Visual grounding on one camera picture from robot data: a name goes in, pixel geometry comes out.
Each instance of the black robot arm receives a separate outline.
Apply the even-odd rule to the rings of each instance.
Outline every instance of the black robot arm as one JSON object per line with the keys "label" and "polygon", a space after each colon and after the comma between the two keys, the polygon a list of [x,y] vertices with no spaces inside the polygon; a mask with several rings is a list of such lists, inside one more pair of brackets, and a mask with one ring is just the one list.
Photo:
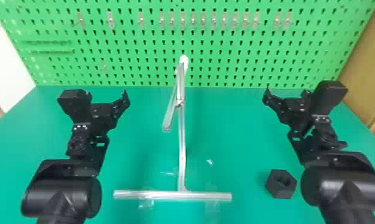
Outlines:
{"label": "black robot arm", "polygon": [[101,185],[96,178],[103,165],[107,133],[129,108],[126,91],[110,104],[91,104],[82,89],[65,90],[58,98],[73,120],[67,160],[44,160],[26,189],[21,212],[37,217],[37,224],[81,224],[94,217],[101,205]]}
{"label": "black robot arm", "polygon": [[340,82],[322,81],[301,98],[282,99],[267,89],[262,100],[291,128],[288,139],[306,168],[305,201],[320,208],[327,224],[375,224],[375,169],[364,154],[340,151],[347,143],[328,116],[347,91]]}

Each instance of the green pegboard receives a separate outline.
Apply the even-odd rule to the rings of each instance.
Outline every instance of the green pegboard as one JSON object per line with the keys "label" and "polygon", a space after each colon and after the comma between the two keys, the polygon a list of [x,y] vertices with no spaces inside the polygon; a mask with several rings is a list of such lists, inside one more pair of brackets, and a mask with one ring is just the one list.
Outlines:
{"label": "green pegboard", "polygon": [[374,9],[375,0],[0,0],[0,21],[37,85],[170,86],[186,54],[187,87],[291,89],[336,79]]}

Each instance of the green table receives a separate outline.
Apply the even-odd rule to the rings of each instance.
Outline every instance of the green table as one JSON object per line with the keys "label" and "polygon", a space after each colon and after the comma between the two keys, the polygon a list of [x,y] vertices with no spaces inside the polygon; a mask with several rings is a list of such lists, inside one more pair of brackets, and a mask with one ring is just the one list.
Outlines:
{"label": "green table", "polygon": [[[62,87],[37,87],[0,120],[0,223],[35,223],[21,216],[24,190],[39,163],[66,158],[72,121],[56,102]],[[91,87],[93,102],[110,102],[123,88]],[[324,223],[301,197],[274,199],[264,185],[271,169],[297,180],[303,167],[286,137],[289,128],[261,102],[263,89],[187,89],[187,188],[231,191],[233,202],[114,200],[114,189],[174,190],[177,187],[177,122],[161,124],[170,88],[126,88],[131,107],[110,131],[99,175],[103,202],[86,223]],[[300,91],[274,91],[282,97]],[[360,151],[375,166],[375,136],[344,105],[332,114],[347,150]]]}

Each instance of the hexagonal block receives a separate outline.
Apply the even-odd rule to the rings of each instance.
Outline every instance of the hexagonal block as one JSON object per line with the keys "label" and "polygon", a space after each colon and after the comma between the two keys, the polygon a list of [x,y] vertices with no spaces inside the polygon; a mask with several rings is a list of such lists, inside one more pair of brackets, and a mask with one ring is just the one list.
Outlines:
{"label": "hexagonal block", "polygon": [[288,171],[271,170],[265,187],[274,198],[291,199],[296,185],[296,179]]}

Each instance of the white wall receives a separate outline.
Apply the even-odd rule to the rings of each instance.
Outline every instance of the white wall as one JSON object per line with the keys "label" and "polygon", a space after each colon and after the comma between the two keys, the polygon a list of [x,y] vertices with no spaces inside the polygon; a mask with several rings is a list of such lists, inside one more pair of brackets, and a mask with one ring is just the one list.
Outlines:
{"label": "white wall", "polygon": [[9,111],[35,84],[0,25],[0,108]]}

